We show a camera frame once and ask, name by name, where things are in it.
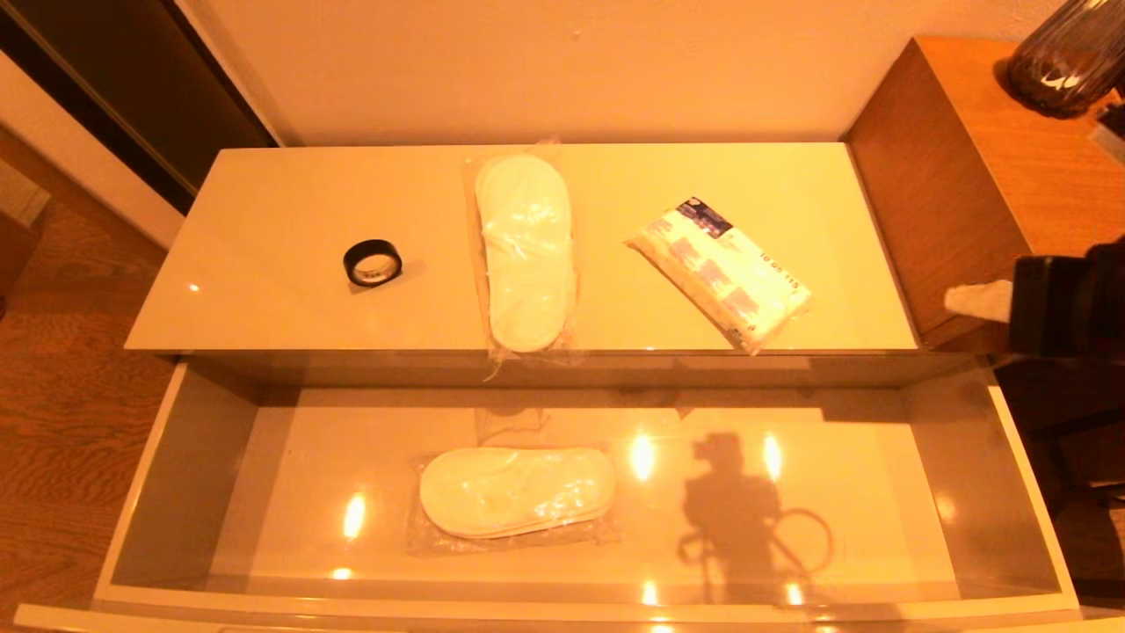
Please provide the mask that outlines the brown wooden side cabinet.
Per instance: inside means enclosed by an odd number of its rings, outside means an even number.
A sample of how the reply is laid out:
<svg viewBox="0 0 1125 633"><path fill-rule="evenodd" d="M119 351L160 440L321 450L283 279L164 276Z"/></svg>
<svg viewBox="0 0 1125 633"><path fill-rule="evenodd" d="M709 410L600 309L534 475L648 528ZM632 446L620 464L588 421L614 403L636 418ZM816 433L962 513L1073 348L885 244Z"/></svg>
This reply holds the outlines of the brown wooden side cabinet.
<svg viewBox="0 0 1125 633"><path fill-rule="evenodd" d="M1080 256L1125 234L1125 168L1094 116L1051 119L1005 84L1012 40L908 40L845 135L920 344L999 353L997 322L945 308L950 288L1016 260Z"/></svg>

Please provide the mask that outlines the white cabinet drawer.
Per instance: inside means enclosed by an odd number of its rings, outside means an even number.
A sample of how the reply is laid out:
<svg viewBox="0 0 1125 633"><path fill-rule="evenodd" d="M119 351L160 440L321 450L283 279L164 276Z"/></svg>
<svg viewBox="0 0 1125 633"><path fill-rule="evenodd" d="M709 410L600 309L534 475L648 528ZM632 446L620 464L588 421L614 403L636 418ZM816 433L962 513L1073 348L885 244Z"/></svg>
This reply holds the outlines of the white cabinet drawer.
<svg viewBox="0 0 1125 633"><path fill-rule="evenodd" d="M598 446L620 539L412 557L421 458ZM1125 633L1074 589L996 377L297 386L174 369L64 633Z"/></svg>

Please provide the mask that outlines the printed white tissue packet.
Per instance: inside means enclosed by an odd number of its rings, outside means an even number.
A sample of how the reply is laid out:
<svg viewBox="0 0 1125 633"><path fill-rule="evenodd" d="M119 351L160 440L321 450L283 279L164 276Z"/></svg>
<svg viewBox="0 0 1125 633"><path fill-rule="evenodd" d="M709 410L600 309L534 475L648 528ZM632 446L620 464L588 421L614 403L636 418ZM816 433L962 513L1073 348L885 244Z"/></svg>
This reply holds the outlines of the printed white tissue packet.
<svg viewBox="0 0 1125 633"><path fill-rule="evenodd" d="M699 197L644 224L627 244L745 353L759 353L810 308L810 289Z"/></svg>

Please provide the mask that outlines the glossy white low cabinet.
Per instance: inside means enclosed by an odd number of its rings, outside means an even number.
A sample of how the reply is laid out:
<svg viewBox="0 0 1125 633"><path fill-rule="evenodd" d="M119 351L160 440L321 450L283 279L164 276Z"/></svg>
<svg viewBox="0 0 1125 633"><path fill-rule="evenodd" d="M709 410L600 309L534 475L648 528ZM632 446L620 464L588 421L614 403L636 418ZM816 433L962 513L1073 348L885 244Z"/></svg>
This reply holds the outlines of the glossy white low cabinet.
<svg viewBox="0 0 1125 633"><path fill-rule="evenodd" d="M126 347L297 386L904 386L976 368L918 345L842 143L562 144L579 355L490 381L461 170L494 148L222 152ZM626 244L692 196L811 289L758 355ZM402 275L350 284L364 239L390 241Z"/></svg>

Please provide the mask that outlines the white slippers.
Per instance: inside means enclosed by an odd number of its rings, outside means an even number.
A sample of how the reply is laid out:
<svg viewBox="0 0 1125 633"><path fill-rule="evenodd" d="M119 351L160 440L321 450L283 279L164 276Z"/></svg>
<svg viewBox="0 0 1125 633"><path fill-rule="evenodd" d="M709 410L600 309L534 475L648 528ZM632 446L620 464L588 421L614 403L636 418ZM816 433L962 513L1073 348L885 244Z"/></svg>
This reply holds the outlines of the white slippers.
<svg viewBox="0 0 1125 633"><path fill-rule="evenodd" d="M490 381L518 363L572 364L580 297L562 144L495 147L461 170Z"/></svg>
<svg viewBox="0 0 1125 633"><path fill-rule="evenodd" d="M421 458L412 557L615 543L618 477L598 446L457 447Z"/></svg>

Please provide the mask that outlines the dark ribbed glass vase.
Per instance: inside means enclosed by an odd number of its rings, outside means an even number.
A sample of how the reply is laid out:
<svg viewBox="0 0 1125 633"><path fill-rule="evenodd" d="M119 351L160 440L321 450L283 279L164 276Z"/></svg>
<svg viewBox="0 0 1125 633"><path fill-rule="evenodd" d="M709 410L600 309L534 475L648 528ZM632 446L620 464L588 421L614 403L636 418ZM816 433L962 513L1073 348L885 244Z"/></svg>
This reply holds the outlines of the dark ribbed glass vase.
<svg viewBox="0 0 1125 633"><path fill-rule="evenodd" d="M1005 65L1012 94L1071 119L1125 88L1125 0L1064 0Z"/></svg>

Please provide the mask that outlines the dark door panel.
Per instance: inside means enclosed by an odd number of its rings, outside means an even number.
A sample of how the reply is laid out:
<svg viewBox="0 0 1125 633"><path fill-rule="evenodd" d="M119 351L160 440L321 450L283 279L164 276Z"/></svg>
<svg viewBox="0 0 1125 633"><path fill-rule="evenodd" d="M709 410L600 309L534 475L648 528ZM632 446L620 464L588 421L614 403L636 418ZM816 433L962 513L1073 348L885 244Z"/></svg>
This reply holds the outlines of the dark door panel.
<svg viewBox="0 0 1125 633"><path fill-rule="evenodd" d="M0 0L0 52L177 212L273 133L176 0Z"/></svg>

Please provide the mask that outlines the black tape roll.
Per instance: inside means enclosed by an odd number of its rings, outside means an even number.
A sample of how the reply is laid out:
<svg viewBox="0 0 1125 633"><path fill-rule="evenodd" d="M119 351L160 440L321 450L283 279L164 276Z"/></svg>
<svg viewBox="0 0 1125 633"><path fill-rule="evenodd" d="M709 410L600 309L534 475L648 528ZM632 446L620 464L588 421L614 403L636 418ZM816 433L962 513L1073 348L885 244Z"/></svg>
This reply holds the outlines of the black tape roll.
<svg viewBox="0 0 1125 633"><path fill-rule="evenodd" d="M364 239L348 248L342 259L350 284L378 287L402 275L398 250L386 239Z"/></svg>

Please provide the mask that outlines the brown wooden furniture piece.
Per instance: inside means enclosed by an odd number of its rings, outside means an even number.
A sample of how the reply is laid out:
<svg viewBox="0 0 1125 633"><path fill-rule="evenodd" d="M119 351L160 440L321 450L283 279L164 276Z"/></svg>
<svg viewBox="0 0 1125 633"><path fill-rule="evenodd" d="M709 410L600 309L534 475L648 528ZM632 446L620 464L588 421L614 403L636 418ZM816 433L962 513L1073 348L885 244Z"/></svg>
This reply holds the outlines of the brown wooden furniture piece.
<svg viewBox="0 0 1125 633"><path fill-rule="evenodd" d="M39 230L0 211L0 300L14 289L39 239Z"/></svg>

